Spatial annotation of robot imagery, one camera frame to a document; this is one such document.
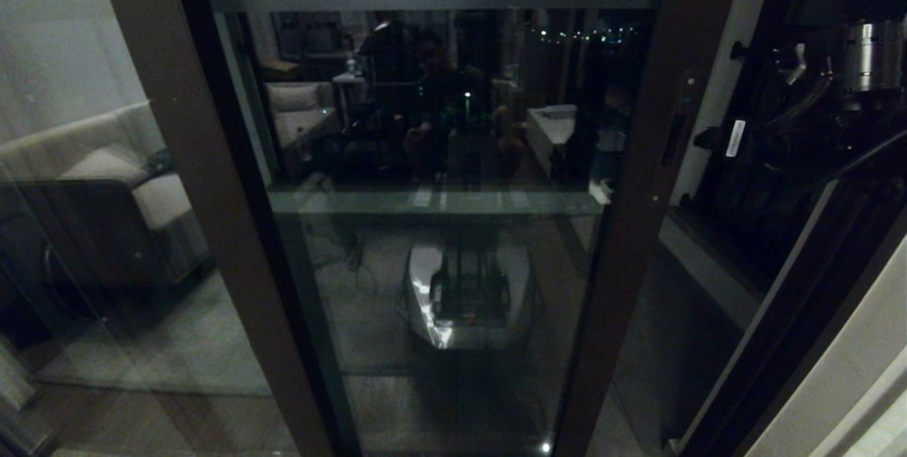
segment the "glass panel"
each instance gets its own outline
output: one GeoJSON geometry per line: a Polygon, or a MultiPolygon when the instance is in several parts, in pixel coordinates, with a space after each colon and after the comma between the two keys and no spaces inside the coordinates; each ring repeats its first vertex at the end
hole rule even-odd
{"type": "Polygon", "coordinates": [[[3,445],[295,451],[109,0],[0,0],[0,115],[3,445]]]}
{"type": "Polygon", "coordinates": [[[548,453],[658,0],[211,1],[351,444],[548,453]]]}

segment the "cushion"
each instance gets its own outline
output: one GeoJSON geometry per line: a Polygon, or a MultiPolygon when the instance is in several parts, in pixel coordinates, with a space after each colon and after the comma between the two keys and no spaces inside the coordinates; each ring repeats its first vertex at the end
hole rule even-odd
{"type": "Polygon", "coordinates": [[[179,176],[155,177],[134,189],[133,196],[169,273],[178,281],[208,256],[208,242],[179,176]]]}
{"type": "Polygon", "coordinates": [[[103,147],[88,154],[58,179],[117,179],[129,186],[138,186],[148,179],[142,160],[125,147],[103,147]]]}
{"type": "Polygon", "coordinates": [[[268,98],[274,113],[313,111],[318,108],[318,85],[268,86],[268,98]]]}
{"type": "Polygon", "coordinates": [[[274,127],[278,132],[281,147],[291,145],[297,140],[311,140],[320,135],[339,131],[337,114],[334,114],[333,108],[279,112],[274,115],[274,127]]]}

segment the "glass door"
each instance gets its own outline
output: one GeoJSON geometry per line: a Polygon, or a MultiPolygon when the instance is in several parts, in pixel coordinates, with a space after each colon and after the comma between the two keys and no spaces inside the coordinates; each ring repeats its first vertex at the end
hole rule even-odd
{"type": "Polygon", "coordinates": [[[182,0],[334,453],[581,455],[621,419],[730,1],[182,0]]]}

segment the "door frame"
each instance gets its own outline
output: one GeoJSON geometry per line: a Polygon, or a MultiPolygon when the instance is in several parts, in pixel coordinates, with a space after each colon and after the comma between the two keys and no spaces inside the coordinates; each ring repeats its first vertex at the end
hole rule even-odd
{"type": "MultiPolygon", "coordinates": [[[[330,402],[208,0],[111,0],[250,344],[298,448],[360,454],[330,402]]],[[[662,0],[621,173],[604,209],[553,453],[586,453],[658,245],[732,0],[662,0]]]]}

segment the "sofa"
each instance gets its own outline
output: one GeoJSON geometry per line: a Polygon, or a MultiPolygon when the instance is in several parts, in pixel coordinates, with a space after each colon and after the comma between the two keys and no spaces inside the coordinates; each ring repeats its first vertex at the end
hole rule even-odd
{"type": "Polygon", "coordinates": [[[148,101],[26,135],[0,146],[4,205],[79,286],[174,285],[210,251],[165,147],[148,101]]]}
{"type": "Polygon", "coordinates": [[[333,86],[324,82],[265,83],[286,173],[298,176],[311,159],[312,140],[339,133],[333,86]]]}

